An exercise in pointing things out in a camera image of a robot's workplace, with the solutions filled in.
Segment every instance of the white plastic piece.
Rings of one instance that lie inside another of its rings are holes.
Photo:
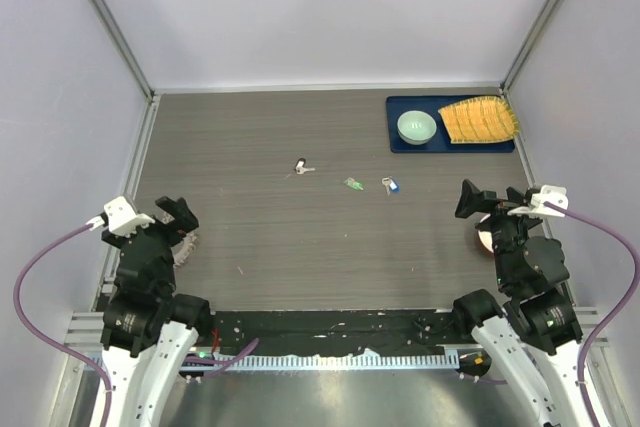
[[[162,327],[156,352],[149,371],[144,377],[138,398],[138,405],[142,405],[142,415],[135,419],[136,423],[128,425],[141,427],[160,425],[162,411],[180,372],[180,367],[196,340],[198,340],[198,331],[187,329],[185,324],[171,321]]]
[[[471,335],[489,354],[493,363],[516,395],[529,420],[529,425],[542,426],[559,423],[551,394],[518,335],[507,319],[492,317],[482,327],[474,327]]]
[[[516,207],[509,211],[509,215],[528,215],[529,217],[564,217],[564,214],[545,207],[544,203],[550,202],[563,209],[569,208],[567,189],[555,185],[543,185],[538,194],[531,196],[528,206]]]
[[[165,212],[162,216],[162,223],[168,224],[173,220],[173,217]],[[178,244],[177,248],[172,249],[173,251],[173,268],[177,269],[186,264],[189,255],[193,252],[198,245],[198,236],[194,231],[189,232],[185,235],[182,242]]]
[[[111,411],[107,427],[128,427],[134,424],[138,409],[138,397],[145,373],[156,351],[156,346],[140,352],[138,357],[131,357],[131,352],[117,347],[102,351],[103,368],[109,374],[112,384]],[[106,392],[104,383],[100,389],[93,408],[90,427],[98,427],[102,420],[102,412]]]
[[[578,385],[577,363],[580,346],[575,341],[568,342],[556,349],[556,355],[548,355],[534,347],[529,347],[529,352],[549,386],[562,427],[591,426]],[[611,423],[607,419],[588,368],[585,369],[585,383],[600,426],[610,427]]]
[[[216,355],[218,360],[231,360],[231,355]],[[229,372],[282,372],[282,371],[361,371],[361,370],[455,370],[460,367],[458,352],[447,349],[444,355],[416,355],[402,357],[382,357],[376,352],[365,349],[361,355],[344,357],[299,357],[287,355],[269,357],[250,355],[233,364]],[[186,366],[182,372],[200,372],[211,370],[206,365]]]
[[[197,339],[195,329],[172,321],[162,327],[158,343],[136,358],[117,347],[103,350],[102,364],[113,384],[107,427],[157,427],[180,367]],[[101,383],[90,427],[100,425],[104,402]]]
[[[123,195],[105,204],[104,211],[109,217],[109,231],[123,237],[133,234],[138,226],[145,228],[155,223],[147,214],[139,214],[133,202]]]
[[[89,224],[91,224],[91,228],[89,230],[93,231],[104,226],[104,219],[99,215],[96,215],[92,219],[89,219],[89,222],[87,222],[85,225],[89,225]]]
[[[300,167],[300,168],[296,168],[296,174],[298,175],[302,175],[305,172],[314,172],[316,169],[314,167],[310,167],[310,168],[306,168],[306,167]]]
[[[480,219],[480,222],[484,222],[489,217],[491,217],[491,214],[485,215],[484,217],[482,217],[482,219]],[[493,237],[491,236],[491,232],[488,230],[479,230],[478,239],[480,239],[482,247],[484,247],[488,253],[493,255]]]

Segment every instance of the white wall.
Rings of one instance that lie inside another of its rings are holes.
[[[107,0],[155,88],[475,82],[544,0]]]
[[[39,249],[119,193],[145,105],[88,0],[0,0],[0,423],[48,425],[64,356],[11,302]],[[95,295],[98,233],[59,248],[25,281],[27,315],[62,340]]]
[[[640,2],[565,0],[518,77],[511,101],[539,182],[640,247]],[[572,220],[553,224],[581,304],[609,311],[631,281],[623,247]],[[640,298],[606,330],[627,406],[640,425]]]

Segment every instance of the metal frame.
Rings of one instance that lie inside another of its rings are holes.
[[[520,71],[522,70],[522,67],[524,66],[525,62],[529,58],[529,55],[533,51],[533,48],[535,47],[536,43],[542,37],[542,34],[544,34],[544,31],[547,25],[549,24],[549,21],[551,20],[551,18],[553,17],[553,14],[558,9],[558,6],[560,5],[561,1],[562,0],[546,0],[545,1],[542,9],[540,10],[540,13],[538,14],[538,17],[536,18],[533,25],[531,26],[531,29],[529,29],[529,33],[527,34],[524,40],[524,43],[522,44],[522,47],[518,52],[518,55],[513,61],[513,64],[511,65],[511,68],[509,69],[507,76],[502,82],[502,90],[505,93],[508,93],[511,87],[513,86],[513,82],[518,77],[518,74],[520,73]]]
[[[439,310],[439,312],[451,312],[451,310]],[[593,307],[576,307],[576,316],[584,335],[587,336],[600,323],[602,317]],[[99,352],[102,350],[100,336],[104,324],[102,312],[74,312],[69,323],[69,329],[64,339],[64,344],[72,349],[82,352]],[[594,346],[606,347],[608,341],[603,333],[600,333]],[[445,350],[477,349],[476,344],[441,344]]]
[[[631,419],[626,407],[622,403],[622,396],[615,381],[615,375],[610,366],[610,356],[613,353],[610,348],[592,346],[587,357],[589,372],[598,392],[607,392],[601,396],[607,418],[615,426],[631,427]]]
[[[159,105],[160,96],[156,95],[147,104],[142,122],[140,124],[140,129],[137,135],[138,141],[136,142],[136,146],[133,150],[133,155],[129,162],[129,167],[127,168],[127,177],[121,189],[123,194],[130,199],[135,198],[136,192],[138,191],[142,169],[144,168],[144,159],[147,156],[147,150],[149,148],[149,142],[151,141],[151,133],[153,132],[153,126],[156,121],[156,115],[158,114]],[[115,273],[117,266],[118,249],[109,246],[105,252],[105,257],[102,264],[102,275],[100,276],[100,278],[104,279],[105,277],[112,276]],[[100,282],[100,285],[98,286],[96,297],[93,303],[94,308],[96,306],[96,303],[98,302],[98,298],[100,297],[103,283],[104,280]]]
[[[343,90],[429,90],[432,95],[500,95],[500,82],[416,82],[362,84],[250,85],[212,88],[159,88],[157,94],[234,94],[252,92],[324,92]]]
[[[106,1],[89,1],[91,2],[91,5],[93,5],[96,15],[100,18],[102,24],[107,30],[107,33],[111,37],[116,50],[120,53],[122,59],[127,64],[127,67],[129,67],[131,74],[136,79],[140,90],[142,90],[142,93],[148,100],[151,100],[153,98],[153,89],[151,88],[149,81],[144,75],[140,64],[136,60],[136,57],[133,55],[131,47],[127,43],[127,40],[124,38],[124,35],[122,34],[122,31],[120,30],[120,27],[118,26],[118,23],[111,13],[111,10],[109,9]]]

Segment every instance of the light green bowl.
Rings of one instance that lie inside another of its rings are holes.
[[[398,119],[398,134],[407,144],[426,144],[436,135],[436,121],[419,110],[405,112]]]

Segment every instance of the key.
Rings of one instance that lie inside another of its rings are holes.
[[[306,163],[307,163],[306,159],[298,159],[298,162],[296,163],[296,166],[293,169],[293,170],[296,171],[296,174],[302,175],[305,172],[313,172],[314,170],[316,170],[313,167],[311,167],[311,168],[305,167]]]
[[[387,189],[387,195],[391,195],[391,189],[389,188],[389,186],[391,185],[391,179],[389,177],[385,177],[384,179],[382,179],[382,185],[384,185],[384,188]]]
[[[314,169],[313,167],[310,167],[308,169],[306,167],[296,167],[296,174],[302,175],[305,172],[313,172],[314,170],[316,169]]]

